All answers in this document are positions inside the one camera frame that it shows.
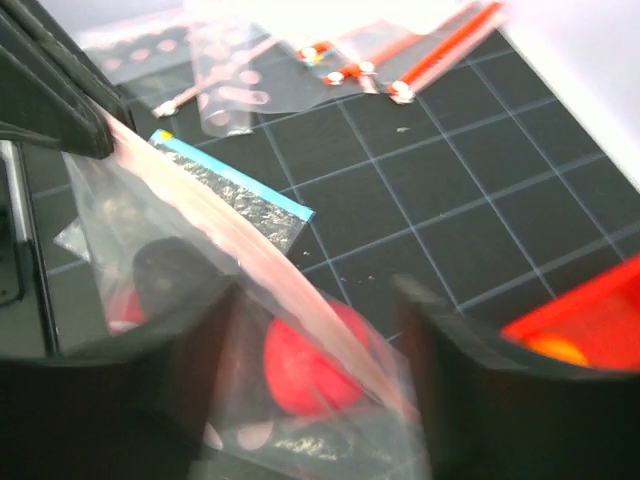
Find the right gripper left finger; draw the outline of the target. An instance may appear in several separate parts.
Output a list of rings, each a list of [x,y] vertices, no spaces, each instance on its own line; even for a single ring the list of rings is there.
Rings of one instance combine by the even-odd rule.
[[[1,361],[5,479],[185,479],[237,288],[66,356]]]

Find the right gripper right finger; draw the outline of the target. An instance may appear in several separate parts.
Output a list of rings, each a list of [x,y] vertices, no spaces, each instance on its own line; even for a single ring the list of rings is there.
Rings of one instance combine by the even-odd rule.
[[[436,479],[635,479],[639,378],[553,360],[393,280]]]

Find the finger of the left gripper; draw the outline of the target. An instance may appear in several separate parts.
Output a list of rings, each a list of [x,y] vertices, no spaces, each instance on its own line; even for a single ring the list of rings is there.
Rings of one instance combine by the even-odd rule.
[[[44,57],[52,60],[80,90],[123,124],[135,129],[123,94],[39,1],[2,1],[1,10],[9,14],[43,51]]]
[[[113,153],[103,113],[29,46],[1,49],[1,138],[94,159]]]

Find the orange tangerine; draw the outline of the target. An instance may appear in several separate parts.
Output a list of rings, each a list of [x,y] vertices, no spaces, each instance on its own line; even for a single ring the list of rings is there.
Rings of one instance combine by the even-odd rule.
[[[539,355],[581,367],[589,367],[590,361],[587,356],[571,341],[566,338],[552,334],[542,333],[527,337],[525,346]]]

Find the dark purple fruit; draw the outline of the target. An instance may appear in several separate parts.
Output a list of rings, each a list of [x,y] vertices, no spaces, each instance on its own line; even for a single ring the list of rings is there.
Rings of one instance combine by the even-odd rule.
[[[147,321],[209,305],[229,280],[191,242],[168,237],[151,241],[133,258],[133,285]]]

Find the pink-dotted zip bag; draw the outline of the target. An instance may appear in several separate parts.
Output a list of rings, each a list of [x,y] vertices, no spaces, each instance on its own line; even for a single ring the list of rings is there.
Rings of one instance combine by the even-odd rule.
[[[404,359],[361,316],[318,290],[268,238],[163,152],[111,120],[113,153],[66,154],[66,167],[105,320],[118,336],[144,319],[133,258],[154,240],[191,242],[237,288],[202,437],[197,479],[426,479],[415,396]],[[128,198],[116,224],[103,202]],[[268,389],[264,342],[278,317],[363,390],[319,415],[282,410]]]

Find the red apple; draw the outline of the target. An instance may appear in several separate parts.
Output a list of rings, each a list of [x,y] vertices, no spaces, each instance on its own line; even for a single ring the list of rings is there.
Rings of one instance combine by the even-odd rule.
[[[326,406],[342,410],[364,395],[333,359],[278,317],[266,332],[263,366],[275,403],[292,415],[319,415]]]

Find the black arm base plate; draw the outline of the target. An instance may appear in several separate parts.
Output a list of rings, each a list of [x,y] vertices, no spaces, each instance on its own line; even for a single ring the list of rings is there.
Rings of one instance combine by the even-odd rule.
[[[54,242],[76,216],[61,154],[2,142],[2,354],[44,357],[106,336],[90,265]]]

